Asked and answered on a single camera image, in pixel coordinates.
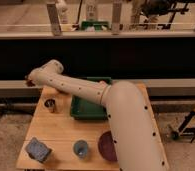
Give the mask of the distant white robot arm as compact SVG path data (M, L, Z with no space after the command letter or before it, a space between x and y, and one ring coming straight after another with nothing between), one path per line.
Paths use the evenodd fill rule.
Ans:
M56 7L57 7L60 22L62 24L67 24L68 23L68 17L67 17L68 7L67 7L66 1L65 0L57 0Z

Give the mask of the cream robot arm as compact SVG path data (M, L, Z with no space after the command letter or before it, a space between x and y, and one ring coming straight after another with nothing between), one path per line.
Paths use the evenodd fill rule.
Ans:
M27 82L53 87L105 107L122 171L169 171L156 120L135 84L72 78L64 76L63 70L58 60L50 60L33 69Z

